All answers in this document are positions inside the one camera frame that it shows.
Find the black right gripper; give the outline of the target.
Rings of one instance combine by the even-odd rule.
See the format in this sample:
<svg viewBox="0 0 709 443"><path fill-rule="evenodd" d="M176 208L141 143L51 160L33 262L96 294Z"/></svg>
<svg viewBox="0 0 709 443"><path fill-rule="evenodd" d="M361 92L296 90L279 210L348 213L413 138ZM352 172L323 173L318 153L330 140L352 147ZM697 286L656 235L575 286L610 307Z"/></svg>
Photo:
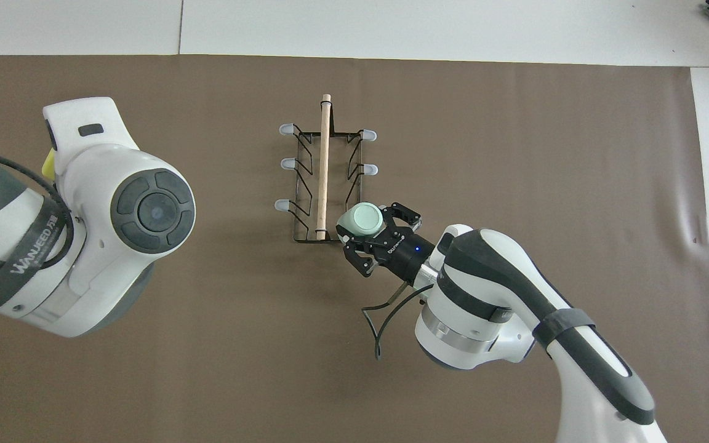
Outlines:
<svg viewBox="0 0 709 443"><path fill-rule="evenodd" d="M406 226L397 225L396 219ZM380 233L376 238L374 234L355 234L343 225L337 225L344 256L363 277L370 277L379 263L400 280L415 286L422 264L435 249L434 244L415 233L422 224L422 217L394 202L383 208L383 221L386 233Z"/></svg>

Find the light green plastic cup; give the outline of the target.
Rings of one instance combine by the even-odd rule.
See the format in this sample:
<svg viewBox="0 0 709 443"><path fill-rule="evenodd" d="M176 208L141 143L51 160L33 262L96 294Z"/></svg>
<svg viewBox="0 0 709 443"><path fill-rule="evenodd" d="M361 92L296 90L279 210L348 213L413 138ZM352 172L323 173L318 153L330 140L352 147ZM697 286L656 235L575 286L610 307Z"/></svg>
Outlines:
<svg viewBox="0 0 709 443"><path fill-rule="evenodd" d="M383 211L370 202L360 202L352 206L337 220L337 225L344 229L340 236L374 237L385 227Z"/></svg>

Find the brown table mat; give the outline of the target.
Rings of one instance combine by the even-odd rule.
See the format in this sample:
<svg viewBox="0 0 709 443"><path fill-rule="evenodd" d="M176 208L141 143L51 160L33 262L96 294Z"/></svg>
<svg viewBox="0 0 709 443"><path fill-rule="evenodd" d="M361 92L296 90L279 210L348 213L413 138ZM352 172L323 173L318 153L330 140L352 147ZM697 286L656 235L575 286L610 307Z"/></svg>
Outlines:
<svg viewBox="0 0 709 443"><path fill-rule="evenodd" d="M378 133L364 199L516 239L647 384L670 443L709 443L709 238L688 68L212 56L0 57L0 155L39 169L42 107L107 96L188 179L198 218L133 308L64 339L0 315L0 442L549 443L559 378L447 370L360 312L399 286L274 210L281 124Z"/></svg>

